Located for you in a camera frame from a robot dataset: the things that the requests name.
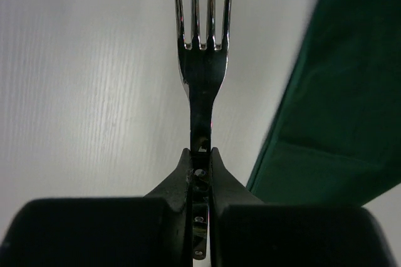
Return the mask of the dark green cloth napkin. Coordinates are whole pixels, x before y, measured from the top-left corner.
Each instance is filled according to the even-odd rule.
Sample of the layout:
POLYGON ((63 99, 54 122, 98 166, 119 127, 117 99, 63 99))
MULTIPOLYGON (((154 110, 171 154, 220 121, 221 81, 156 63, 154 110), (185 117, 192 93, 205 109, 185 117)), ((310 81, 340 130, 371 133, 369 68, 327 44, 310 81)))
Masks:
POLYGON ((362 206, 400 183, 400 0, 318 0, 247 188, 362 206))

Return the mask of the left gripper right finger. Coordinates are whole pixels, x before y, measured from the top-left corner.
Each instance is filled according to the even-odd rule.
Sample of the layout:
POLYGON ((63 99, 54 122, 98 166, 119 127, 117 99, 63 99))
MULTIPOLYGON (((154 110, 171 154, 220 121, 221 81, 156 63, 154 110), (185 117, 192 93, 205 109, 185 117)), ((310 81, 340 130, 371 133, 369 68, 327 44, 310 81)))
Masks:
POLYGON ((395 266, 376 219, 362 207, 266 204, 210 154, 212 266, 395 266))

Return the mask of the silver fork with dark handle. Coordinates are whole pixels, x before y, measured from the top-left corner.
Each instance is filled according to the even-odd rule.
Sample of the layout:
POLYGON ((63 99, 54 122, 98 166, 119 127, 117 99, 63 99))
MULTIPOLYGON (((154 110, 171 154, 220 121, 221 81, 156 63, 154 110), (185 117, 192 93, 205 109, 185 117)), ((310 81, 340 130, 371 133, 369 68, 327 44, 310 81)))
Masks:
POLYGON ((216 0, 207 0, 206 42, 201 42, 199 0, 191 0, 191 34, 185 36, 182 0, 175 0, 177 56, 181 82, 190 108, 190 169, 192 171, 192 257, 207 255, 209 169, 212 109, 226 76, 231 1, 224 0, 221 43, 216 42, 216 0))

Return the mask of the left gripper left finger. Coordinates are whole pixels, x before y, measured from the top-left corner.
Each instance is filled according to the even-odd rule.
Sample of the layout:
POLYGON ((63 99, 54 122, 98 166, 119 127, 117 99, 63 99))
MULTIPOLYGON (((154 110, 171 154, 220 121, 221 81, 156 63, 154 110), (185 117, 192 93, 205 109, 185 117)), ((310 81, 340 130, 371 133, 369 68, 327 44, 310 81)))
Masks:
POLYGON ((143 197, 26 203, 1 243, 2 266, 192 266, 190 152, 143 197))

